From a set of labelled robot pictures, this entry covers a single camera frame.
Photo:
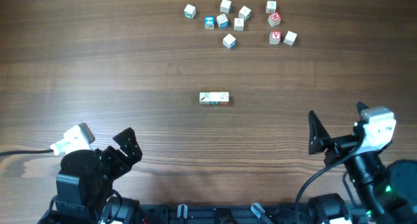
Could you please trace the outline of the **red-sided number eight block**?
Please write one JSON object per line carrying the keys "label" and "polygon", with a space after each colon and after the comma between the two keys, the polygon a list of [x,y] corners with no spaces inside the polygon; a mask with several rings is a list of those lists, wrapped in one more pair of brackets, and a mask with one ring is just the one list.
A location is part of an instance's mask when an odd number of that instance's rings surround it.
{"label": "red-sided number eight block", "polygon": [[228,92],[219,92],[219,104],[229,105],[229,93]]}

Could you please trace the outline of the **hammer picture wooden block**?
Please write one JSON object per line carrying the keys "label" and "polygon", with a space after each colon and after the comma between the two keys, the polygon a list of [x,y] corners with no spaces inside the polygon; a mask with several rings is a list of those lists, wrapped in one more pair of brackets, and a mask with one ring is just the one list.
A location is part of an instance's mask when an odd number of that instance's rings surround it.
{"label": "hammer picture wooden block", "polygon": [[201,105],[210,104],[210,93],[209,92],[200,92],[199,93],[199,103]]}

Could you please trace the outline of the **green V wooden block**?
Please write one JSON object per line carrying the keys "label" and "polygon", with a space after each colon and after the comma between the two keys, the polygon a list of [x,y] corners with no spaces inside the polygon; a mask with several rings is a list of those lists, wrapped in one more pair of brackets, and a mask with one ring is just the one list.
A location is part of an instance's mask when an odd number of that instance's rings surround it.
{"label": "green V wooden block", "polygon": [[209,93],[209,104],[210,105],[219,105],[220,104],[220,93],[219,92],[210,92]]}

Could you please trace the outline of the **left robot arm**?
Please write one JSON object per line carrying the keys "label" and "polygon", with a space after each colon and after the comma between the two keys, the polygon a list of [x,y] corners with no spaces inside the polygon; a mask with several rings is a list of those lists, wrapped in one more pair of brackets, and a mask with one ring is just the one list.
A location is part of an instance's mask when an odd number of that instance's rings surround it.
{"label": "left robot arm", "polygon": [[139,223],[144,217],[139,201],[123,198],[113,189],[113,182],[142,159],[134,130],[127,128],[113,137],[118,149],[92,149],[94,140],[81,123],[51,145],[55,155],[64,157],[56,178],[57,195],[40,223]]}

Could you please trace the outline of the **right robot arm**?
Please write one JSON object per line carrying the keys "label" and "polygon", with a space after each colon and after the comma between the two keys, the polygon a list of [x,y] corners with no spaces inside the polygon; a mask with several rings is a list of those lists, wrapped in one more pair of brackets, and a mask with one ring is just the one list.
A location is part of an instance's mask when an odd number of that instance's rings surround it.
{"label": "right robot arm", "polygon": [[356,193],[375,223],[416,222],[416,161],[384,165],[396,119],[387,107],[356,105],[359,120],[349,135],[331,137],[314,111],[308,113],[309,154],[323,153],[325,170],[344,165]]}

